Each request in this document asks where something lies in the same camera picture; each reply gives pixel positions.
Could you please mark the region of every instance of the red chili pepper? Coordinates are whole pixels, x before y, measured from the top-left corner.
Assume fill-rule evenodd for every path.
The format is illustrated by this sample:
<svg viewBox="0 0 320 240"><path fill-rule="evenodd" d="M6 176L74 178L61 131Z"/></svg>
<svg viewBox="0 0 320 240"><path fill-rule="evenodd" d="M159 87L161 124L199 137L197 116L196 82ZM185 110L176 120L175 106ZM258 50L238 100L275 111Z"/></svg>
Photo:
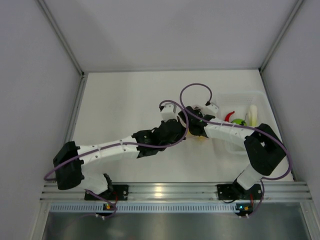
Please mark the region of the red chili pepper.
<svg viewBox="0 0 320 240"><path fill-rule="evenodd" d="M229 122L229 119L230 119L231 115L234 114L234 113L235 113L235 111L229 112L229 113L225 116L224 121Z"/></svg>

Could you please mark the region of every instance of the table surface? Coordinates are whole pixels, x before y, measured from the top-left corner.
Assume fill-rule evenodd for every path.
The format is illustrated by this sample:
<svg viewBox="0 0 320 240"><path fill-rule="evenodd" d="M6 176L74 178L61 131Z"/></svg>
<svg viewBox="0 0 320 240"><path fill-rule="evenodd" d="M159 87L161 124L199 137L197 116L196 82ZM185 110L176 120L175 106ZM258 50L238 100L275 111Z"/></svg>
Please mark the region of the table surface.
<svg viewBox="0 0 320 240"><path fill-rule="evenodd" d="M89 73L73 140L77 145L112 142L160 125L159 103L179 102L183 87L208 85L215 93L261 91L258 70L201 70ZM203 105L208 90L185 91L186 105ZM248 156L230 154L217 139L190 138L157 155L108 164L114 182L232 182L249 164ZM284 159L270 177L288 169ZM293 181L289 174L281 181Z"/></svg>

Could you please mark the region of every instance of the metal vent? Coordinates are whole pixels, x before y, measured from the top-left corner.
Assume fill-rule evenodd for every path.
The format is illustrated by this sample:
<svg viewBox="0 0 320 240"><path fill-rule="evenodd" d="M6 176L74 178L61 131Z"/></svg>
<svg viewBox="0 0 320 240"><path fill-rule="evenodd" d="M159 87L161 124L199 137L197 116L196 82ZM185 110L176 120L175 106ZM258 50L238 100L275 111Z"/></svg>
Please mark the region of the metal vent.
<svg viewBox="0 0 320 240"><path fill-rule="evenodd" d="M118 203L117 213L237 213L236 204L224 203ZM111 213L104 203L53 203L54 213Z"/></svg>

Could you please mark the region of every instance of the plastic container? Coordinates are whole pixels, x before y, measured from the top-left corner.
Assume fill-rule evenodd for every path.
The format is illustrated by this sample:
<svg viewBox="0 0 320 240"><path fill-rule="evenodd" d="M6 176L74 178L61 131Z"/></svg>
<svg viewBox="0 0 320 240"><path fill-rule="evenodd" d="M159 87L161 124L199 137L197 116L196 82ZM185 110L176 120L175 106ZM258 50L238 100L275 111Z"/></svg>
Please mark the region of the plastic container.
<svg viewBox="0 0 320 240"><path fill-rule="evenodd" d="M218 93L215 95L215 103L219 107L217 113L218 118L224 120L226 115L232 111L235 111L230 117L230 122L234 119L245 119L247 126L250 121L246 116L250 105L257 106L257 126L260 124L268 124L275 134L280 138L278 126L276 124L272 109L270 107L266 94L261 91L248 91L239 93ZM245 149L224 141L226 150L231 154L246 155Z"/></svg>

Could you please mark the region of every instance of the gray wall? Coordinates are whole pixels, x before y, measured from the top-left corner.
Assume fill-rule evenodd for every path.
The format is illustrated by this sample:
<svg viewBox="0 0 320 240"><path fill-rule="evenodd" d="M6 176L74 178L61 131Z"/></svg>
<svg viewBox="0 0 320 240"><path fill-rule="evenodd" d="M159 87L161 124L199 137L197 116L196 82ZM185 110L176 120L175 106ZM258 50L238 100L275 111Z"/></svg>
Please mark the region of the gray wall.
<svg viewBox="0 0 320 240"><path fill-rule="evenodd" d="M320 213L320 1L306 0L264 71L299 179Z"/></svg>
<svg viewBox="0 0 320 240"><path fill-rule="evenodd" d="M0 239L24 240L79 76L34 0L0 1Z"/></svg>
<svg viewBox="0 0 320 240"><path fill-rule="evenodd" d="M45 0L85 71L258 68L296 0Z"/></svg>

